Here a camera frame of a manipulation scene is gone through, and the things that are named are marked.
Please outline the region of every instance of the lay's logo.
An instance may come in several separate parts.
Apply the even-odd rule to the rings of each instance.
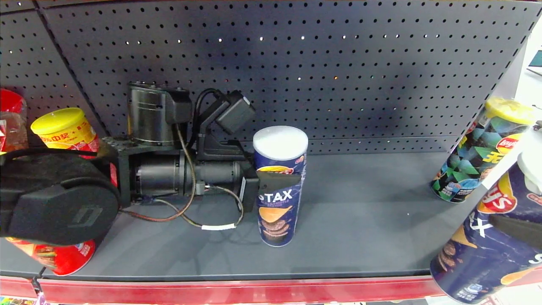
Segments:
[[[528,193],[527,198],[531,201],[534,201],[542,206],[542,198],[534,193]]]
[[[497,148],[497,151],[501,154],[508,154],[516,145],[516,143],[519,141],[519,138],[521,137],[521,134],[514,134],[509,135],[506,138],[503,138],[500,140],[495,148]]]
[[[504,174],[499,182],[491,188],[478,203],[478,211],[486,214],[504,214],[515,209],[518,200],[512,193],[508,173]]]

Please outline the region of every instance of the stax chip can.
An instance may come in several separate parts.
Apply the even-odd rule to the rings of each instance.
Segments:
[[[58,276],[67,276],[83,268],[96,250],[93,240],[72,246],[51,246],[13,237],[6,239]]]
[[[433,279],[455,300],[478,303],[542,266],[542,249],[489,223],[491,214],[542,223],[542,164],[531,156],[519,156],[431,261]]]
[[[292,241],[298,219],[301,189],[307,165],[307,135],[294,127],[272,126],[254,135],[254,163],[257,171],[299,174],[296,185],[259,195],[258,227],[264,243],[282,247]]]
[[[431,181],[433,192],[449,202],[464,202],[535,121],[529,106],[489,99]]]

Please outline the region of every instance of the metal cylinder motor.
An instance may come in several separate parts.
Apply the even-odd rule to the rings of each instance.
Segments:
[[[239,182],[238,162],[211,161],[195,165],[198,180],[213,185]],[[158,155],[142,158],[133,169],[133,185],[140,197],[186,194],[192,187],[191,169],[184,155]]]

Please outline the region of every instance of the blue chip can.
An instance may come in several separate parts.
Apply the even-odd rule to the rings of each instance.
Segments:
[[[308,138],[295,127],[272,126],[258,131],[253,145],[257,171],[301,175],[298,184],[259,195],[257,200],[258,227],[263,242],[282,247],[294,237],[305,180]]]
[[[542,266],[542,249],[489,223],[491,214],[542,223],[539,152],[523,152],[486,193],[430,263],[431,275],[453,299],[476,304]]]

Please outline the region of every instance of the red plastic package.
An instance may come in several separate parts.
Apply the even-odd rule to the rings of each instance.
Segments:
[[[19,94],[0,92],[0,151],[28,148],[27,103]]]

